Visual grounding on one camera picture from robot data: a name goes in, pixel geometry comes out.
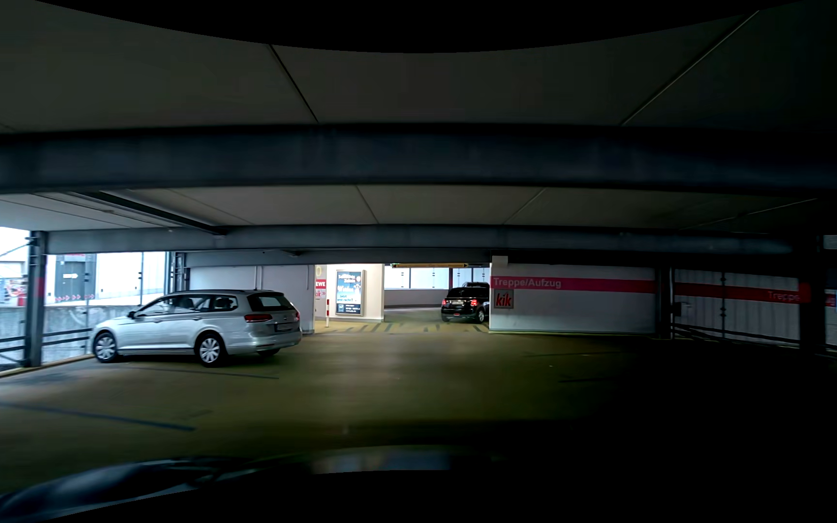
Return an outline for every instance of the car wheel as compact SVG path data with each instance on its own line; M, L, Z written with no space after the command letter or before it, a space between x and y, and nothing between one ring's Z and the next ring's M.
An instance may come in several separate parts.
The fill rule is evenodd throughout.
M99 332L92 343L92 353L100 363L113 363L122 358L118 353L118 343L110 332Z
M225 342L214 332L206 332L195 341L195 355L203 367L219 367L228 359Z

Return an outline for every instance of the kik logo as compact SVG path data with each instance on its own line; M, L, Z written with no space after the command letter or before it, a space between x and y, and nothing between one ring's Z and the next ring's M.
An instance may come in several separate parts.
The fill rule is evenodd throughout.
M511 309L514 302L515 291L496 291L496 305L497 309Z

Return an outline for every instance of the hubcap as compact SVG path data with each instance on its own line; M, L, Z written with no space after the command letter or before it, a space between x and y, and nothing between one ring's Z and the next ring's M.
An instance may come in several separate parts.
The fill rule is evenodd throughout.
M110 336L102 336L96 339L96 357L109 359L115 355L115 340Z
M221 354L221 346L218 345L217 339L206 338L199 344L199 357L205 363L212 363L217 360L219 354Z

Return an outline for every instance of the window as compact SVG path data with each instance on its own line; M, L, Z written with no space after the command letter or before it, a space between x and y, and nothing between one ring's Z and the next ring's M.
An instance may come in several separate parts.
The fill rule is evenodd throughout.
M157 316L157 315L168 315L170 311L173 309L173 298L164 298L163 300L157 300L154 303L147 305L146 307L142 308L138 311L136 315L138 316Z
M489 300L489 289L486 287L458 287L448 292L448 298L482 298Z
M171 315L185 315L188 313L198 313L203 308L208 307L208 301L211 296L206 294L190 294L185 296L173 296L170 298L172 309Z
M489 283L489 269L473 269L473 281Z
M454 287L463 287L469 281L473 281L473 269L454 269Z
M215 296L210 313L224 313L238 308L238 300L234 296Z
M295 310L296 308L282 294L266 294L263 292L248 296L248 303L250 303L250 310L255 313Z
M384 289L408 289L409 269L397 269L392 266L383 267Z
M450 269L431 267L412 269L411 289L447 289Z

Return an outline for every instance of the red stripe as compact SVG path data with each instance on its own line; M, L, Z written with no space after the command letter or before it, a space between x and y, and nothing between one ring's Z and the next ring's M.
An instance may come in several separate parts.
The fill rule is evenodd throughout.
M771 303L809 303L809 284L801 283L798 291L778 291L776 289L756 289L753 287L732 287L702 283L675 283L673 293L678 296L698 296L702 298L727 298L728 300L746 300L748 302Z
M538 291L600 291L641 292L654 294L654 280L617 280L603 278L554 278L554 277L492 277L493 289Z

